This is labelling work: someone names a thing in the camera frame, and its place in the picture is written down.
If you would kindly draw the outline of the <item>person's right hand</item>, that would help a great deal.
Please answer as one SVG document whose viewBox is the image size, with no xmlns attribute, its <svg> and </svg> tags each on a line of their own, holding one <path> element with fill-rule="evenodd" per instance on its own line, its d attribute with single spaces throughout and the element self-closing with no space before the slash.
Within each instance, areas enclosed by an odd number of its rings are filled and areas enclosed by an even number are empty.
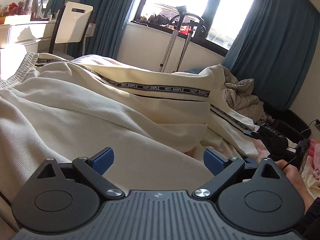
<svg viewBox="0 0 320 240">
<path fill-rule="evenodd" d="M 308 211 L 310 206 L 314 202 L 313 196 L 308 192 L 306 185 L 301 177 L 297 168 L 284 160 L 276 161 L 277 166 L 283 171 L 285 176 L 291 181 L 291 184 L 295 187 L 304 201 L 305 212 Z"/>
</svg>

